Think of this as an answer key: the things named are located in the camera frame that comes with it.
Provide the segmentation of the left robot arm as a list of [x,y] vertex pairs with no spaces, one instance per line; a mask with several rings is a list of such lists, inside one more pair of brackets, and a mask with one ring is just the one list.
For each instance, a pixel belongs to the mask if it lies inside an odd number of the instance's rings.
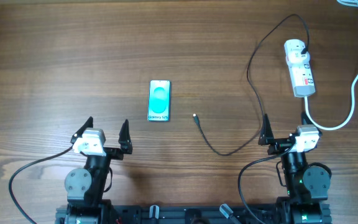
[[119,148],[106,147],[104,131],[93,127],[93,118],[71,137],[72,148],[86,156],[84,167],[73,169],[65,178],[67,209],[57,215],[56,223],[121,223],[122,218],[110,200],[103,199],[108,175],[112,175],[112,160],[121,161],[125,154],[132,154],[129,121],[125,120],[119,132]]

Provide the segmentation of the cyan screen smartphone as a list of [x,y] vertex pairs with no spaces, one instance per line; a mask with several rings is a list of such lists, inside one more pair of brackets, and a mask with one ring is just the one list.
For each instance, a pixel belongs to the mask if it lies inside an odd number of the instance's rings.
[[149,103],[147,119],[152,122],[170,120],[170,80],[151,80],[149,85]]

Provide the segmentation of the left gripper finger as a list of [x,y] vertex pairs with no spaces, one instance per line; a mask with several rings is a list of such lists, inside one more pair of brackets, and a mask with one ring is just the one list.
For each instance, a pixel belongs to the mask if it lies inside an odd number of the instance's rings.
[[81,138],[82,137],[82,134],[84,133],[84,131],[87,129],[87,128],[92,128],[93,127],[93,117],[90,116],[86,122],[84,123],[84,125],[82,125],[82,127],[80,129],[78,129],[71,137],[71,140],[70,140],[70,143],[71,144],[74,144],[75,141],[78,139],[78,138]]
[[119,133],[119,140],[118,143],[120,144],[120,148],[123,154],[132,154],[133,146],[132,141],[129,133],[129,121],[126,119],[122,124],[120,133]]

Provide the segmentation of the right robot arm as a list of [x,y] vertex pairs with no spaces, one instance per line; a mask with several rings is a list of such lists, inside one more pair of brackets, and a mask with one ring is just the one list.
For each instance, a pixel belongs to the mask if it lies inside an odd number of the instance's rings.
[[275,138],[269,117],[263,116],[258,144],[267,145],[267,154],[279,156],[287,189],[286,197],[275,203],[275,221],[289,224],[329,224],[331,210],[325,201],[331,185],[331,169],[319,162],[308,163],[306,154],[316,148],[322,132],[301,114],[302,124],[287,138]]

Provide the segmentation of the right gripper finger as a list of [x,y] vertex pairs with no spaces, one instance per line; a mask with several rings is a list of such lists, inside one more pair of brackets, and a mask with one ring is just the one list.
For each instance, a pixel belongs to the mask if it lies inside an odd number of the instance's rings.
[[[306,112],[305,111],[302,111],[301,112],[301,123],[303,125],[306,125],[306,124],[311,124],[313,126],[315,126],[313,124],[313,122],[309,119],[309,117],[307,116]],[[321,130],[319,128],[317,128],[318,132],[319,132],[319,136],[322,136],[323,133],[321,132]]]
[[264,114],[258,145],[263,146],[263,145],[270,145],[273,143],[274,143],[274,135],[271,129],[269,117],[267,114]]

